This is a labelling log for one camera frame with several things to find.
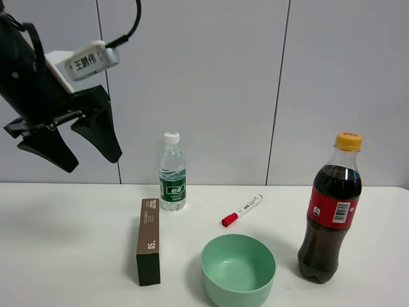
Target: robotic arm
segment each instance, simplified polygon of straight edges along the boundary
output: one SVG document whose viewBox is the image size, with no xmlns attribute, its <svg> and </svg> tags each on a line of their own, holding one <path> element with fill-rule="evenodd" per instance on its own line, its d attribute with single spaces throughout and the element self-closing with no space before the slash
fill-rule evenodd
<svg viewBox="0 0 409 307">
<path fill-rule="evenodd" d="M 128 40 L 141 16 L 140 0 L 134 27 L 112 43 L 95 42 L 65 60 L 73 80 L 85 79 L 119 63 L 115 47 Z M 21 35 L 27 31 L 30 46 Z M 35 27 L 20 24 L 4 11 L 0 0 L 0 95 L 20 115 L 4 129 L 13 138 L 22 137 L 21 150 L 47 159 L 72 172 L 78 160 L 63 141 L 58 126 L 77 119 L 71 129 L 92 143 L 111 163 L 122 155 L 112 122 L 110 98 L 96 86 L 74 92 L 43 52 Z"/>
</svg>

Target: plastic bottle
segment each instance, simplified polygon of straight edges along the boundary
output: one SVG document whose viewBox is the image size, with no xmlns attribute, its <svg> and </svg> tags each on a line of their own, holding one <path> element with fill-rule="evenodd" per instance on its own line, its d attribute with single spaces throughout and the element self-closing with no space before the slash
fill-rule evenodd
<svg viewBox="0 0 409 307">
<path fill-rule="evenodd" d="M 186 160 L 179 140 L 177 132 L 166 132 L 166 146 L 160 158 L 160 206 L 168 211 L 178 211 L 186 203 Z"/>
<path fill-rule="evenodd" d="M 338 256 L 350 229 L 362 190 L 356 155 L 362 136 L 337 135 L 335 152 L 321 168 L 307 211 L 307 231 L 298 252 L 301 273 L 316 283 L 326 283 L 338 269 Z"/>
</svg>

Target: white wall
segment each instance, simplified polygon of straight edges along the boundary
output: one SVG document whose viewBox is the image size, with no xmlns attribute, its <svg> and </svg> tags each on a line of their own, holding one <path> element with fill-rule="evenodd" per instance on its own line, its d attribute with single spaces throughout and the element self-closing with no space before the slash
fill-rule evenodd
<svg viewBox="0 0 409 307">
<path fill-rule="evenodd" d="M 98 0 L 110 41 L 135 1 Z M 265 184 L 288 0 L 142 1 L 109 71 L 124 183 L 157 183 L 163 133 L 178 131 L 190 184 Z"/>
<path fill-rule="evenodd" d="M 94 0 L 7 0 L 4 4 L 17 20 L 36 26 L 45 52 L 75 50 L 100 39 Z M 80 90 L 98 84 L 106 86 L 104 74 L 75 83 L 75 87 Z M 17 117 L 18 114 L 0 97 L 0 127 Z M 13 139 L 0 129 L 0 181 L 119 182 L 117 165 L 107 162 L 93 145 L 72 132 L 70 124 L 59 131 L 79 161 L 73 173 L 65 173 L 48 161 L 19 150 L 20 139 Z"/>
<path fill-rule="evenodd" d="M 409 187 L 408 12 L 407 0 L 292 1 L 268 184 L 312 184 L 352 130 L 363 183 Z"/>
</svg>

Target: box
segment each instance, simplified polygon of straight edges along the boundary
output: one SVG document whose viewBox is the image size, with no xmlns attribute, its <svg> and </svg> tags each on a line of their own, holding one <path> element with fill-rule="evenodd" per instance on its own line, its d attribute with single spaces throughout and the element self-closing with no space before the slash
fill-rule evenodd
<svg viewBox="0 0 409 307">
<path fill-rule="evenodd" d="M 142 200 L 136 249 L 139 286 L 160 283 L 159 199 Z"/>
</svg>

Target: table surface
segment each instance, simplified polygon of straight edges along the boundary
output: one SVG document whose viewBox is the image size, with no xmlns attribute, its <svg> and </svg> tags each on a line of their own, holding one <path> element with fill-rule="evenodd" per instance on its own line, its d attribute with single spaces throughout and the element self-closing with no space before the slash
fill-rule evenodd
<svg viewBox="0 0 409 307">
<path fill-rule="evenodd" d="M 325 285 L 300 277 L 310 187 L 190 186 L 186 209 L 160 213 L 162 283 L 139 287 L 135 249 L 153 185 L 0 184 L 0 306 L 212 306 L 199 255 L 212 238 L 250 235 L 277 261 L 264 306 L 407 306 L 409 191 L 365 187 Z M 264 200 L 229 228 L 220 220 L 256 194 Z"/>
</svg>

